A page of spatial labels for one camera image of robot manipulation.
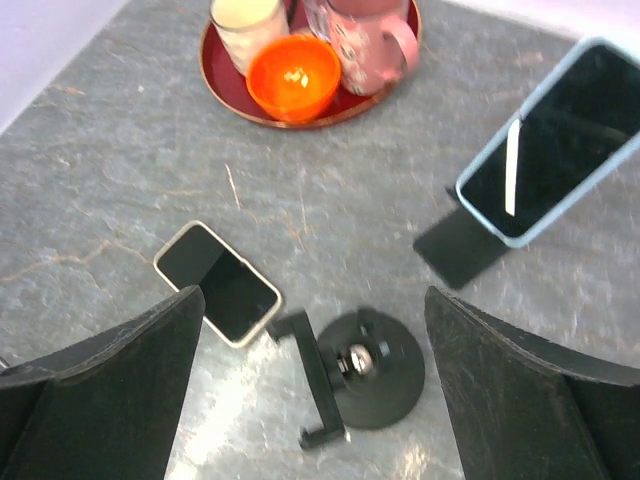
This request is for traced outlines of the beige case phone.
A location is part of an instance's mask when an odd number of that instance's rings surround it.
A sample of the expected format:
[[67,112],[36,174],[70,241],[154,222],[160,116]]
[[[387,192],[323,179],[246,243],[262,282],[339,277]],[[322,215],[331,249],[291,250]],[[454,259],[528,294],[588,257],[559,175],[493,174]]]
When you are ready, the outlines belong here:
[[250,344],[283,305],[278,288],[199,220],[181,227],[156,253],[153,266],[176,291],[200,287],[203,321],[235,349]]

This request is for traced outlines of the black folding phone stand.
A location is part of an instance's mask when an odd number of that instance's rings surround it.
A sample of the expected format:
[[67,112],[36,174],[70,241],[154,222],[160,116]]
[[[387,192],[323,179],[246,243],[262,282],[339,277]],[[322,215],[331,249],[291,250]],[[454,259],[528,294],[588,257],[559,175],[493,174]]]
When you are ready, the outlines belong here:
[[461,290],[510,248],[462,206],[453,186],[445,191],[457,208],[418,236],[413,249],[450,289]]

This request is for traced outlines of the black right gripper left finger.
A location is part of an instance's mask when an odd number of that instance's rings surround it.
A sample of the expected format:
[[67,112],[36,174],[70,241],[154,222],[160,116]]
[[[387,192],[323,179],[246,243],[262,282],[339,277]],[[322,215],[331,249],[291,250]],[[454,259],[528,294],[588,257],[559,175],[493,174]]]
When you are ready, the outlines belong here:
[[205,301],[186,287],[139,316],[1,371],[4,479],[162,479]]

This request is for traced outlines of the blue case phone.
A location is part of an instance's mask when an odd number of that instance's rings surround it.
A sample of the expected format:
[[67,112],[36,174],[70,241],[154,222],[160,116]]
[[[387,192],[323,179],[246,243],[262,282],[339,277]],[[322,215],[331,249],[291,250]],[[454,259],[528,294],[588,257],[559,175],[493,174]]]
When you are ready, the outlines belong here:
[[530,243],[639,148],[639,55],[577,42],[463,170],[464,208],[510,248]]

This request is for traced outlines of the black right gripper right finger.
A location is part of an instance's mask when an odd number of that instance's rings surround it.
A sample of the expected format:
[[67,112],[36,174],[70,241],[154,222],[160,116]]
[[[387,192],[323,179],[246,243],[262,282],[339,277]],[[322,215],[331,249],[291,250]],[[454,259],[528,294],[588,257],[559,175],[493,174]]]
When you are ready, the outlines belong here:
[[638,478],[638,369],[434,286],[424,316],[465,478]]

